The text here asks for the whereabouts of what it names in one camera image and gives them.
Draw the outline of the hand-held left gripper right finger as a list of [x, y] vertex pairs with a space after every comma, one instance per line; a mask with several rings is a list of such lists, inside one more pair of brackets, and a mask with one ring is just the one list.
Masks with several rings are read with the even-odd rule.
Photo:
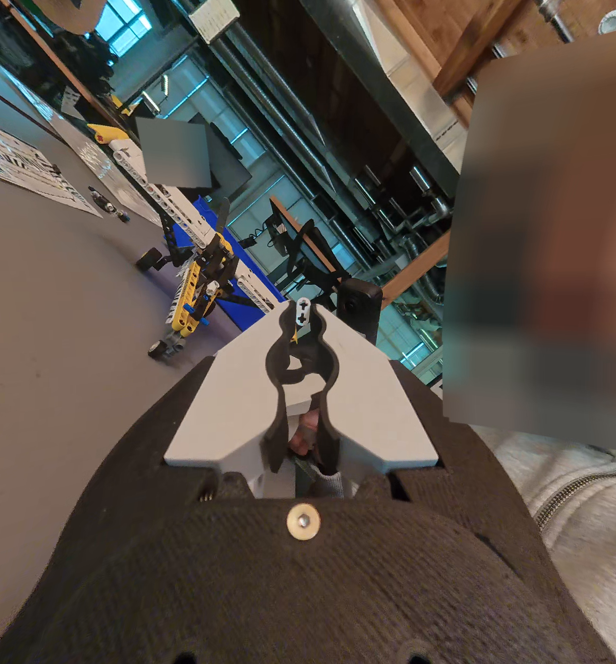
[[374, 473], [434, 467], [438, 453], [386, 355], [322, 305], [311, 308], [311, 332], [325, 381], [320, 468], [360, 484]]

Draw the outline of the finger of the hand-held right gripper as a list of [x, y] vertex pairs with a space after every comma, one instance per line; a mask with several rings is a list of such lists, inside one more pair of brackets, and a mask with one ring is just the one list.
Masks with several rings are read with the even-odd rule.
[[301, 381], [286, 385], [286, 411], [298, 416], [311, 410], [312, 396], [321, 392], [321, 381]]

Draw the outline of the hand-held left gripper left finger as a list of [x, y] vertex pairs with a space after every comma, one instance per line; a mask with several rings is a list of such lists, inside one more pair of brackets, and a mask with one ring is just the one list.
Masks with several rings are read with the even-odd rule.
[[241, 473], [256, 497], [288, 465], [288, 441], [299, 416], [288, 416], [286, 385], [309, 381], [289, 351], [296, 303], [284, 302], [213, 358], [169, 444], [172, 467]]

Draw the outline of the yellow black lego model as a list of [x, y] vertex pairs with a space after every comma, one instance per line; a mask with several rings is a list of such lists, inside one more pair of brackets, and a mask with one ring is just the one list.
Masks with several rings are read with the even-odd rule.
[[154, 360], [168, 359], [185, 348], [186, 338], [204, 323], [218, 300], [251, 304], [247, 297], [234, 293], [234, 283], [242, 275], [240, 257], [222, 235], [230, 211], [230, 201], [224, 199], [218, 210], [217, 223], [211, 241], [193, 240], [193, 248], [180, 247], [170, 223], [171, 214], [161, 213], [161, 225], [169, 253], [148, 250], [138, 261], [140, 271], [161, 270], [171, 263], [179, 268], [179, 285], [165, 320], [167, 332], [149, 348]]

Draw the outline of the yellow lego piece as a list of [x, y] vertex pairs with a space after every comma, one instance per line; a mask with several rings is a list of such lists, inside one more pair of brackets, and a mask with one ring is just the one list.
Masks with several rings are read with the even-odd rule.
[[112, 141], [130, 139], [124, 130], [117, 127], [96, 123], [88, 123], [86, 126], [91, 131], [94, 140], [100, 145], [109, 145]]

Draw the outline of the black office chair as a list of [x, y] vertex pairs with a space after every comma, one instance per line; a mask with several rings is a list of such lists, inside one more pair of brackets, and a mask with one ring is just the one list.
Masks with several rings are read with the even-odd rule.
[[[329, 263], [331, 268], [328, 268], [326, 271], [321, 270], [319, 266], [310, 260], [309, 255], [304, 251], [308, 240], [323, 255], [324, 260], [321, 263], [324, 265]], [[286, 240], [286, 250], [288, 258], [287, 279], [293, 281], [296, 278], [305, 278], [308, 285], [317, 286], [321, 294], [310, 296], [310, 299], [333, 311], [335, 306], [332, 303], [328, 303], [328, 300], [335, 289], [339, 287], [340, 281], [347, 277], [348, 272], [336, 259], [335, 254], [320, 229], [316, 227], [313, 219], [310, 219], [302, 226], [295, 238]]]

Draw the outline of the blue plastic bin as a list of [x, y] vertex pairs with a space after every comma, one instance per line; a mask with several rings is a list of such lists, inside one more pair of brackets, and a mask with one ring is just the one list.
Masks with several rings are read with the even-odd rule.
[[[213, 205], [208, 203], [207, 200], [202, 196], [198, 196], [198, 198], [193, 202], [193, 206], [204, 217], [206, 222], [214, 228], [217, 221], [217, 213], [214, 211]], [[180, 248], [194, 248], [187, 232], [179, 224], [176, 223], [173, 229], [175, 231], [177, 244]], [[248, 270], [250, 270], [250, 272], [254, 274], [257, 280], [262, 284], [264, 291], [263, 294], [267, 297], [267, 299], [271, 300], [272, 303], [284, 302], [286, 298], [263, 273], [262, 269], [255, 263], [251, 255], [249, 255], [249, 253], [243, 249], [243, 247], [228, 228], [224, 229], [224, 237], [232, 245], [234, 253], [240, 258], [240, 266], [246, 265]], [[246, 305], [231, 302], [219, 302], [218, 304], [221, 309], [229, 316], [229, 318], [235, 323], [239, 330], [245, 331], [258, 320], [260, 320], [260, 318], [263, 316], [263, 311], [246, 297], [245, 291], [242, 290], [242, 288], [238, 285], [234, 287], [233, 294], [244, 297], [245, 300], [251, 304]]]

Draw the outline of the wooden desk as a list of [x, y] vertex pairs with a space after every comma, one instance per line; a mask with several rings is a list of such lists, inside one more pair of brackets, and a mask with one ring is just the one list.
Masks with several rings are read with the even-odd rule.
[[[295, 238], [298, 231], [300, 231], [302, 226], [306, 222], [308, 222], [309, 220], [306, 221], [303, 224], [300, 224], [298, 221], [296, 221], [290, 215], [287, 208], [280, 203], [280, 201], [278, 200], [278, 198], [276, 196], [271, 196], [270, 197], [270, 204], [271, 204], [271, 214], [265, 221], [265, 227], [266, 227], [267, 231], [269, 232], [271, 245], [278, 251], [278, 253], [282, 257], [285, 258], [285, 261], [284, 261], [283, 265], [284, 265], [284, 272], [285, 272], [286, 276], [285, 276], [285, 280], [283, 282], [283, 285], [288, 286], [291, 283], [297, 282], [297, 288], [301, 288], [302, 286], [313, 286], [313, 285], [308, 285], [305, 281], [305, 278], [296, 278], [293, 281], [289, 281], [287, 279], [288, 258], [287, 258], [287, 250], [286, 250], [286, 240], [290, 240], [290, 239]], [[329, 263], [326, 263], [325, 265], [321, 263], [322, 260], [324, 260], [324, 257], [321, 254], [321, 252], [316, 249], [315, 245], [310, 240], [307, 241], [307, 247], [304, 247], [304, 251], [305, 251], [305, 253], [307, 253], [309, 255], [310, 260], [315, 265], [319, 266], [321, 270], [326, 271], [328, 268], [331, 268]]]

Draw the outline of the dark monitor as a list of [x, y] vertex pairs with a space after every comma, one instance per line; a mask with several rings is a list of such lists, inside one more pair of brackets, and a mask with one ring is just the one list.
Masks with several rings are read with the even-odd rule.
[[244, 191], [252, 174], [243, 166], [241, 154], [218, 126], [207, 122], [200, 113], [189, 122], [205, 128], [212, 181], [210, 187], [197, 187], [194, 193], [203, 198], [209, 196], [212, 201], [227, 198], [232, 203]]

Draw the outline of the yellow black brick model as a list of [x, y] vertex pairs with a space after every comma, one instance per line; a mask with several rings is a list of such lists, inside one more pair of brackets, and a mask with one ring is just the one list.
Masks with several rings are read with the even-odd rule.
[[270, 284], [237, 241], [218, 234], [217, 216], [207, 204], [199, 201], [198, 206], [194, 206], [178, 188], [151, 184], [146, 179], [141, 149], [130, 139], [114, 139], [108, 147], [118, 166], [129, 179], [135, 181], [139, 189], [145, 191], [147, 201], [160, 214], [169, 255], [158, 257], [153, 264], [155, 269], [159, 270], [170, 262], [176, 267], [183, 266], [192, 254], [206, 257], [207, 247], [217, 242], [226, 261], [237, 262], [234, 275], [229, 281], [236, 284], [234, 294], [244, 298], [244, 305], [254, 305], [262, 312], [269, 313], [277, 303], [283, 301], [279, 291]]

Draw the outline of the grey zip sweatshirt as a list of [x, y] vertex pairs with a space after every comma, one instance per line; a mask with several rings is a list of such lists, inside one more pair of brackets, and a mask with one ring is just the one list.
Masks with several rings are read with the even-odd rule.
[[616, 656], [616, 450], [475, 426], [571, 595]]

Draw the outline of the glossy clear plastic bag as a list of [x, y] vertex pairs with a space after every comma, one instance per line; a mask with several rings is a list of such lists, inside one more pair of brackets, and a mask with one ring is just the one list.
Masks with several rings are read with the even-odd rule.
[[9, 76], [9, 79], [125, 209], [135, 212], [161, 228], [159, 214], [124, 176], [118, 165], [106, 155], [89, 130], [85, 134], [71, 122], [74, 120], [73, 116], [64, 117], [18, 79], [13, 76]]

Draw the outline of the white instruction sheet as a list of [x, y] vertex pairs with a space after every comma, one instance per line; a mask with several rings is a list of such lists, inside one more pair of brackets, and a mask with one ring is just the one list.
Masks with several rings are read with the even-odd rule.
[[0, 181], [98, 218], [102, 214], [32, 145], [0, 129]]

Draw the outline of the white hanging paper sign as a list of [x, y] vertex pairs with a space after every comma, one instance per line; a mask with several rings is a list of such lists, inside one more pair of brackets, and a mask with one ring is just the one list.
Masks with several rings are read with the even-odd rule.
[[202, 1], [188, 13], [188, 20], [206, 45], [212, 45], [239, 19], [233, 1]]

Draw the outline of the round tan-edged table top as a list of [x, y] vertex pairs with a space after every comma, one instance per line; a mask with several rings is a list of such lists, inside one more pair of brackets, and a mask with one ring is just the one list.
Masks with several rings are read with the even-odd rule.
[[102, 18], [107, 1], [31, 1], [57, 27], [75, 35], [91, 33]]

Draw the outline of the silver ventilation duct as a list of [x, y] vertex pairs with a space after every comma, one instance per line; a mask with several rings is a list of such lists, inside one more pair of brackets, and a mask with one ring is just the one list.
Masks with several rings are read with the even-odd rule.
[[378, 3], [300, 4], [398, 130], [420, 166], [453, 198], [467, 129], [433, 89], [425, 68], [391, 28]]

